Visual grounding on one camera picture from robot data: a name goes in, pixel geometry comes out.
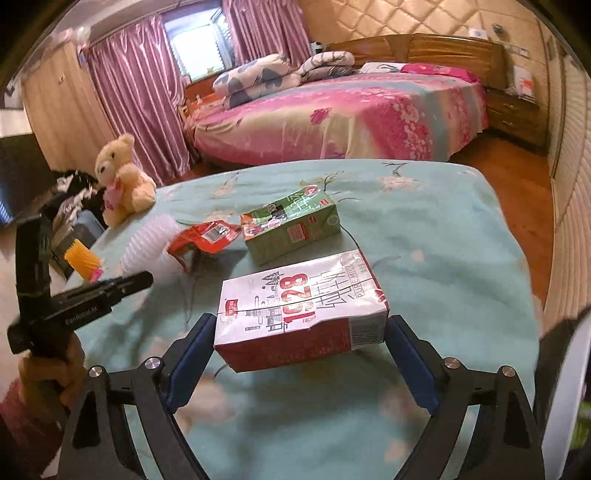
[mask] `floral bedsheet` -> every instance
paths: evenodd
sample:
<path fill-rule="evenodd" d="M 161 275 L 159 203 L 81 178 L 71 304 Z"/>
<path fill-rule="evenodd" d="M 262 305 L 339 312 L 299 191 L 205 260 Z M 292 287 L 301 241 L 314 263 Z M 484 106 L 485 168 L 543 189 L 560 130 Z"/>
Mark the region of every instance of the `floral bedsheet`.
<path fill-rule="evenodd" d="M 323 80 L 187 123 L 194 146 L 243 165 L 313 158 L 446 161 L 488 127 L 482 85 L 415 73 Z"/>
<path fill-rule="evenodd" d="M 151 211 L 107 230 L 93 251 L 103 258 L 106 276 L 116 276 L 132 235 L 157 215 L 186 225 L 220 218 L 237 223 L 241 213 L 308 184 L 336 202 L 392 314 L 401 314 L 443 357 L 487 371 L 512 365 L 532 399 L 538 340 L 527 263 L 492 188 L 472 168 L 312 160 L 223 173 L 158 189 Z M 182 273 L 155 284 L 80 329 L 87 365 L 117 371 L 161 355 L 202 313 L 216 311 L 226 278 L 354 248 L 343 231 L 259 267 L 240 238 L 203 263 L 198 276 Z M 73 275 L 68 286 L 79 281 Z M 258 372 L 219 370 L 223 364 L 214 353 L 177 414 L 214 480 L 391 480 L 427 421 L 383 344 Z M 128 414 L 146 476 L 156 480 L 137 414 L 132 408 Z M 471 407 L 443 478 L 457 476 L 475 420 Z"/>

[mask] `beige teddy bear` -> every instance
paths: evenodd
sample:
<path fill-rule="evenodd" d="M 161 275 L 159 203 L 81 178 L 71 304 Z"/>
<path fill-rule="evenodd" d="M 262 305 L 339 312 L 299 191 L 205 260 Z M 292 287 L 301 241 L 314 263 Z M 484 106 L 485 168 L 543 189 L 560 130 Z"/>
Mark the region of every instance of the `beige teddy bear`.
<path fill-rule="evenodd" d="M 107 143 L 96 157 L 96 178 L 106 187 L 103 218 L 111 227 L 156 203 L 156 184 L 133 157 L 134 138 L 129 134 Z"/>

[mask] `green drink carton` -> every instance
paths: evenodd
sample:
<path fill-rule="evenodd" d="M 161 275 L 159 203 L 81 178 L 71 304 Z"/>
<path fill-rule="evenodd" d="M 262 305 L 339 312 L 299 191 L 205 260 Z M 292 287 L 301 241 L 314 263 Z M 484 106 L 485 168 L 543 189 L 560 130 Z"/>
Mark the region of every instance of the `green drink carton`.
<path fill-rule="evenodd" d="M 258 265 L 340 231 L 335 203 L 316 185 L 243 213 L 241 224 Z"/>

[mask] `pink ribbon on teddy bear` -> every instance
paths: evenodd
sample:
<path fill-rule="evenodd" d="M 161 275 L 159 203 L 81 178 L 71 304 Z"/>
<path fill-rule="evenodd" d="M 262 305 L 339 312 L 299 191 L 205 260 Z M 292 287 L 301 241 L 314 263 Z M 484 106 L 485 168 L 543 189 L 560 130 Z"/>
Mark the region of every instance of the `pink ribbon on teddy bear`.
<path fill-rule="evenodd" d="M 121 179 L 116 179 L 114 183 L 107 186 L 103 201 L 107 210 L 115 210 L 121 203 L 123 198 L 123 182 Z"/>

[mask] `wooden floor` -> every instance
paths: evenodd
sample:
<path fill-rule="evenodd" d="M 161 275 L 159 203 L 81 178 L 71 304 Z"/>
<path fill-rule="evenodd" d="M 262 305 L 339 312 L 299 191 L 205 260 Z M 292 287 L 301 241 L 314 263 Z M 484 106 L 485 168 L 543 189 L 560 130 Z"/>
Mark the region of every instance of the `wooden floor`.
<path fill-rule="evenodd" d="M 450 161 L 477 168 L 495 189 L 509 230 L 530 266 L 533 292 L 545 304 L 554 239 L 546 158 L 484 133 Z"/>

